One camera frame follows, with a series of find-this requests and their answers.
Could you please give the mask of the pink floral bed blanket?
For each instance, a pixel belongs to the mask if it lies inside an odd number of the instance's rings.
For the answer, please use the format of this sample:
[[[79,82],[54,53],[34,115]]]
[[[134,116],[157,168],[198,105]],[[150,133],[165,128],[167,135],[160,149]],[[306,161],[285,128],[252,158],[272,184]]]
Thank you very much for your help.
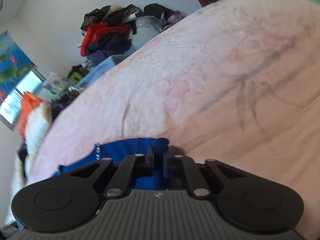
[[[102,75],[53,122],[29,184],[95,144],[168,138],[294,189],[319,237],[319,3],[220,0]]]

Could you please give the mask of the black clothes pile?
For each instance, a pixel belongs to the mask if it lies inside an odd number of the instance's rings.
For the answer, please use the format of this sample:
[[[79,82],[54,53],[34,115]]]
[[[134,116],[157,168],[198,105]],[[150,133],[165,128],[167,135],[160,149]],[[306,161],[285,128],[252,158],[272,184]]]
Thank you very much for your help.
[[[166,8],[158,3],[146,5],[143,9],[129,4],[125,7],[118,5],[107,5],[100,9],[84,15],[80,31],[83,37],[86,35],[90,25],[95,23],[106,23],[108,27],[115,27],[121,24],[129,24],[131,29],[126,34],[110,33],[99,38],[97,41],[87,46],[88,58],[107,58],[111,55],[121,55],[127,52],[132,46],[132,38],[136,35],[136,19],[142,16],[155,16],[163,22],[162,27],[171,25],[175,11]]]

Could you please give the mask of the orange plastic bag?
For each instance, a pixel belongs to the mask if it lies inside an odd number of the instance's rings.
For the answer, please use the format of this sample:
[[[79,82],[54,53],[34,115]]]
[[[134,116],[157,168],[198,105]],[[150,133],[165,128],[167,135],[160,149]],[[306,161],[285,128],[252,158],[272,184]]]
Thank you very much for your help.
[[[18,123],[18,131],[22,138],[25,138],[25,127],[27,124],[27,118],[29,114],[39,106],[40,103],[46,102],[46,100],[39,98],[31,92],[24,92],[21,101],[21,111]]]

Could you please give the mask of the window with grey frame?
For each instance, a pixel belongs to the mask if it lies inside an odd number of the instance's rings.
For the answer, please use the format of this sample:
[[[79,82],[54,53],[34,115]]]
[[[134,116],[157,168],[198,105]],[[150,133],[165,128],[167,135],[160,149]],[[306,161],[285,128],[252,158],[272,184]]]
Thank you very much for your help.
[[[44,81],[44,76],[37,69],[32,69],[1,102],[1,122],[8,129],[13,131],[17,125],[23,93],[39,94]]]

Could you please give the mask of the white printed quilt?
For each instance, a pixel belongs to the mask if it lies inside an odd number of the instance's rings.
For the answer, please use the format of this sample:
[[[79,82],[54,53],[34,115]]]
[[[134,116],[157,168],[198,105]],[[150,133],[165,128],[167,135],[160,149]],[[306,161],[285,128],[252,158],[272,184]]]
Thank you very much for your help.
[[[7,215],[5,217],[5,226],[9,226],[13,222],[15,222],[15,218],[12,214],[11,204],[14,196],[18,193],[22,188],[24,188],[27,178],[25,175],[25,159],[28,155],[27,146],[25,144],[25,140],[23,139],[17,146],[15,152],[14,159],[14,174],[12,176],[12,180],[10,183],[10,202],[7,211]]]

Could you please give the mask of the red garment on pile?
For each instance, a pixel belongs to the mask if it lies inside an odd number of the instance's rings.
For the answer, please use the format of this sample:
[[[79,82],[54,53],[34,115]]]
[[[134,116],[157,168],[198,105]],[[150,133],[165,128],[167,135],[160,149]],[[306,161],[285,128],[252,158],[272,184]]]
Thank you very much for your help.
[[[80,55],[87,56],[87,46],[97,41],[106,34],[126,34],[131,29],[129,24],[121,24],[115,27],[108,27],[106,23],[95,23],[88,27],[86,35],[80,45]]]

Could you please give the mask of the light blue towel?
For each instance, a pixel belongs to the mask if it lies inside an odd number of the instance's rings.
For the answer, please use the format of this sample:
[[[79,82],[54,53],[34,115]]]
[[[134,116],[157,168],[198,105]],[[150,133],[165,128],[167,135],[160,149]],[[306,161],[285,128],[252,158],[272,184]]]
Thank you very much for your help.
[[[128,55],[112,55],[103,62],[95,66],[75,87],[76,89],[86,89],[106,72],[127,59]]]

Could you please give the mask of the green and black bag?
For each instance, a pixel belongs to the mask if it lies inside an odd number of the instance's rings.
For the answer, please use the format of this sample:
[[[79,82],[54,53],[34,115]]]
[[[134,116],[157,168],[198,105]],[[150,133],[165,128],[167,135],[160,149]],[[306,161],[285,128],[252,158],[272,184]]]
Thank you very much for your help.
[[[84,68],[81,64],[73,66],[71,71],[68,73],[67,79],[69,79],[73,83],[80,82],[89,71]]]

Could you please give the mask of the black fuzzy garment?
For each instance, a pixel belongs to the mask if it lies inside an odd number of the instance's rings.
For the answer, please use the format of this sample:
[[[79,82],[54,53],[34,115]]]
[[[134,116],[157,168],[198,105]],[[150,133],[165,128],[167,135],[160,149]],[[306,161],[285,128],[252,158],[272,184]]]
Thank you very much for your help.
[[[55,119],[65,108],[67,108],[78,96],[79,92],[75,89],[64,90],[57,98],[51,101],[52,117]]]

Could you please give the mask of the clear plastic bag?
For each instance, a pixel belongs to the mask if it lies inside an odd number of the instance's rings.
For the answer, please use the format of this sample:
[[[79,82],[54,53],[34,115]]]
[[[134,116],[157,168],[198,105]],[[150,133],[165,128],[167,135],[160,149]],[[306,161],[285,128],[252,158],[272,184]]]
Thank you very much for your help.
[[[136,19],[136,35],[151,40],[163,32],[163,22],[155,16],[142,16]]]

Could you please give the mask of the lotus print roller blind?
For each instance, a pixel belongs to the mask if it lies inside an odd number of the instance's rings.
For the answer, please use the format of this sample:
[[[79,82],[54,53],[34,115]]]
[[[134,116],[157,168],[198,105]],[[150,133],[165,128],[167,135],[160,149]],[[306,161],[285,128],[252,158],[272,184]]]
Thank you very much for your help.
[[[28,72],[35,68],[35,64],[11,38],[8,31],[1,33],[0,44],[1,102],[3,102]]]

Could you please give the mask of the blue knit sweater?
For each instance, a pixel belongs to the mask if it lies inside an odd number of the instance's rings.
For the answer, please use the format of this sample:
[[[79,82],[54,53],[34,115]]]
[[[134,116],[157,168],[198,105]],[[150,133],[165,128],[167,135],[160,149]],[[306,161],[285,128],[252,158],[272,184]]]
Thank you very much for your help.
[[[79,161],[67,166],[58,166],[53,176],[58,176],[103,158],[112,158],[117,163],[123,161],[128,155],[139,153],[146,155],[149,147],[153,148],[156,157],[163,160],[168,145],[169,140],[166,138],[132,138],[106,144],[96,144],[93,151]],[[132,187],[139,190],[166,190],[171,185],[168,179],[163,178],[162,171],[155,171],[150,177],[143,176],[136,179]]]

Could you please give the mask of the white quilted jacket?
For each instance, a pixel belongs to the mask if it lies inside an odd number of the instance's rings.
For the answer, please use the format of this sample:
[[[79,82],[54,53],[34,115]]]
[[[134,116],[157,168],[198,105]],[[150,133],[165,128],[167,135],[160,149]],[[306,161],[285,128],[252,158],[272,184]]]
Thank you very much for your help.
[[[38,152],[52,123],[52,106],[49,102],[41,102],[31,111],[25,127],[25,144],[29,155]]]

